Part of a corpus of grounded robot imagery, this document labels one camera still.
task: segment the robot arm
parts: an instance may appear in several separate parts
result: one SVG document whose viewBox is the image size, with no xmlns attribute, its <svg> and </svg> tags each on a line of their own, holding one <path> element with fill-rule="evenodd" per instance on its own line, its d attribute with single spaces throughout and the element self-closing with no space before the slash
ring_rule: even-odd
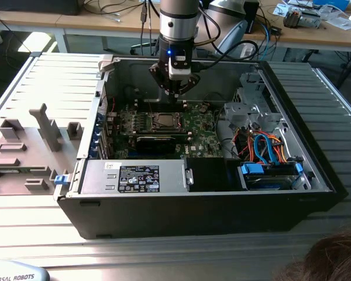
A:
<svg viewBox="0 0 351 281">
<path fill-rule="evenodd" d="M 191 71 L 198 6 L 198 0 L 160 2 L 160 58 L 151 66 L 150 73 L 170 101 L 176 101 L 200 80 Z"/>
</svg>

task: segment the blue plastic clip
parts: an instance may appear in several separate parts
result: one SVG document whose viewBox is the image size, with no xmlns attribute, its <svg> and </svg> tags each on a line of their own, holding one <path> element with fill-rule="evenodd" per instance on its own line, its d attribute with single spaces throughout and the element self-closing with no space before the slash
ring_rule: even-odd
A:
<svg viewBox="0 0 351 281">
<path fill-rule="evenodd" d="M 67 186 L 70 181 L 69 181 L 69 175 L 68 174 L 60 174 L 54 178 L 54 183 L 56 185 L 61 184 L 63 186 Z"/>
<path fill-rule="evenodd" d="M 264 169 L 261 164 L 245 163 L 241 166 L 243 174 L 263 174 Z"/>
<path fill-rule="evenodd" d="M 296 163 L 295 168 L 297 169 L 299 174 L 301 174 L 303 172 L 303 167 L 302 167 L 301 163 Z"/>
</svg>

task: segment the power supply label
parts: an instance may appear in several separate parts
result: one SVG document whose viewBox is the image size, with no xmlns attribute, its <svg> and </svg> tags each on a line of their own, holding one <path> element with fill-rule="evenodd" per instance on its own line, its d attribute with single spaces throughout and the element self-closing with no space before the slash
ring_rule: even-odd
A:
<svg viewBox="0 0 351 281">
<path fill-rule="evenodd" d="M 120 193 L 160 192 L 158 166 L 121 166 L 119 169 Z"/>
</svg>

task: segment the blue cable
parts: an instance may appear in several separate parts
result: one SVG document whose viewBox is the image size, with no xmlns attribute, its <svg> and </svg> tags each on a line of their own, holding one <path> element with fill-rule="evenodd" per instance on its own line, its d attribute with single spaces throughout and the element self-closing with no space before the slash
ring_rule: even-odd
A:
<svg viewBox="0 0 351 281">
<path fill-rule="evenodd" d="M 269 154 L 270 160 L 271 160 L 275 165 L 278 165 L 279 162 L 278 162 L 276 156 L 273 154 L 273 150 L 272 150 L 272 148 L 271 148 L 271 141 L 270 141 L 270 139 L 269 139 L 266 135 L 263 135 L 262 133 L 259 134 L 259 135 L 257 135 L 257 136 L 255 137 L 255 141 L 253 142 L 253 149 L 254 149 L 254 151 L 255 151 L 255 154 L 256 154 L 257 158 L 259 158 L 261 161 L 263 161 L 264 164 L 266 164 L 266 165 L 268 164 L 267 160 L 265 160 L 265 159 L 260 155 L 259 149 L 257 148 L 257 145 L 259 144 L 259 139 L 260 139 L 261 136 L 262 136 L 263 138 L 265 138 L 265 140 L 266 140 L 266 142 L 267 142 L 268 154 Z"/>
<path fill-rule="evenodd" d="M 269 40 L 270 40 L 270 36 L 269 36 L 269 31 L 268 28 L 265 26 L 265 24 L 263 24 L 262 22 L 260 22 L 260 24 L 262 25 L 262 27 L 265 29 L 265 33 L 267 35 L 267 46 L 265 46 L 265 50 L 264 50 L 264 55 L 261 57 L 260 60 L 263 60 L 265 55 L 267 54 L 268 51 L 268 46 L 269 46 Z"/>
</svg>

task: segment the person's hair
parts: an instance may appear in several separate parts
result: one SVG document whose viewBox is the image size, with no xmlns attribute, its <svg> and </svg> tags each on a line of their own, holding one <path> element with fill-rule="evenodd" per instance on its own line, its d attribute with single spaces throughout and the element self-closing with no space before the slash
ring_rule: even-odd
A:
<svg viewBox="0 0 351 281">
<path fill-rule="evenodd" d="M 286 266 L 274 281 L 351 281 L 351 230 L 321 239 L 303 261 Z"/>
</svg>

